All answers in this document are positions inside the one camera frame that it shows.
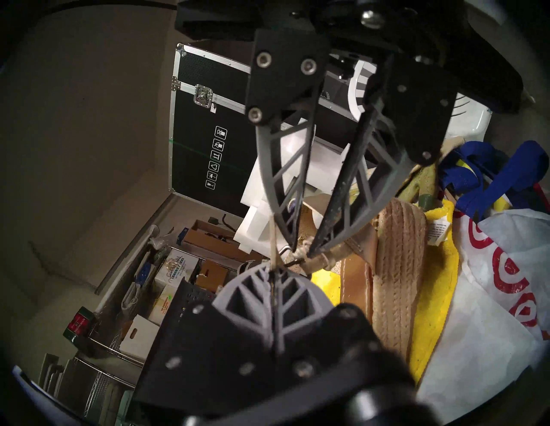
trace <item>brown cardboard box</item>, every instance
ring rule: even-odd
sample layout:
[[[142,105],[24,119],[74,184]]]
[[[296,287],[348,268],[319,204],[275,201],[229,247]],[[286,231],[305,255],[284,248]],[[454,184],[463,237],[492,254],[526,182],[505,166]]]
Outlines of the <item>brown cardboard box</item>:
[[[225,237],[226,241],[220,240],[217,236]],[[239,262],[251,260],[260,261],[263,259],[263,256],[255,251],[248,254],[239,250],[239,243],[233,241],[234,236],[235,233],[230,230],[212,225],[208,222],[203,222],[202,220],[196,220],[195,224],[185,234],[183,242],[205,248],[211,252],[218,253],[229,259],[235,259]]]
[[[200,274],[197,275],[195,285],[215,293],[218,285],[223,285],[226,280],[227,269],[211,261],[202,263]]]

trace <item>blue fabric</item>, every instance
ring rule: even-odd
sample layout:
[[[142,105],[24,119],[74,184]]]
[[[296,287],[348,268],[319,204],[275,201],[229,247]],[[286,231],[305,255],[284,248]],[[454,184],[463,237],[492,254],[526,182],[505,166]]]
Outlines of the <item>blue fabric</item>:
[[[530,208],[521,191],[539,182],[548,170],[548,154],[535,141],[525,141],[499,170],[497,151],[490,143],[470,141],[454,149],[439,165],[442,188],[453,185],[457,194],[463,194],[456,208],[481,219],[484,212],[503,194],[514,208]],[[457,166],[461,159],[473,171]],[[483,174],[492,179],[483,189]]]

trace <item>yellow towel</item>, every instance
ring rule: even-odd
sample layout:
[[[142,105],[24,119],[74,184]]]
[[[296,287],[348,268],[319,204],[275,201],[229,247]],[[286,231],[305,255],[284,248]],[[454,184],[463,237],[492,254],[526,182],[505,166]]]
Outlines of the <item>yellow towel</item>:
[[[453,210],[453,204],[443,200],[443,207],[426,212],[426,219],[430,223],[446,216],[452,223]],[[439,246],[426,247],[425,259],[409,358],[409,368],[417,383],[443,331],[457,285],[459,256],[453,244],[452,225],[447,231],[446,241]]]
[[[311,282],[323,290],[334,306],[340,303],[340,275],[321,269],[311,274]]]

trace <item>cardboard box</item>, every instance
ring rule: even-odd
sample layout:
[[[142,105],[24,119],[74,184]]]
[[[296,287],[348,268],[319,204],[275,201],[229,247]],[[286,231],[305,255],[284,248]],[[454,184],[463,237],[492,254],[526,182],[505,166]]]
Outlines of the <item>cardboard box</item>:
[[[212,261],[204,261],[201,266],[201,271],[197,275],[195,285],[203,289],[210,290],[216,293],[218,285],[223,285],[227,277],[227,269],[217,265]]]
[[[149,321],[157,325],[161,325],[162,320],[164,319],[164,316],[166,315],[166,312],[170,307],[170,303],[172,303],[172,299],[174,299],[176,291],[177,288],[172,287],[171,285],[167,285],[166,287],[164,287],[161,295],[155,301],[153,310],[151,311],[151,314],[148,318]]]
[[[178,288],[183,279],[189,281],[199,258],[172,249],[155,276],[155,287],[163,290],[167,285]]]
[[[255,251],[248,254],[239,250],[239,243],[233,241],[234,236],[235,233],[228,229],[223,229],[202,220],[196,220],[195,224],[185,234],[183,242],[205,248],[239,262],[260,261],[263,259],[263,256]]]
[[[120,343],[120,351],[131,357],[145,361],[157,332],[158,325],[153,324],[140,315],[136,315],[124,340]]]

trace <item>tan fabric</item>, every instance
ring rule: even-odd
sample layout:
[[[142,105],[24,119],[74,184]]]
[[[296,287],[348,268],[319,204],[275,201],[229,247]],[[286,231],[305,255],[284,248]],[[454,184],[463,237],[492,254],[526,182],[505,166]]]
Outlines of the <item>tan fabric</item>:
[[[426,248],[426,217],[394,198],[378,216],[372,327],[382,343],[407,359]]]

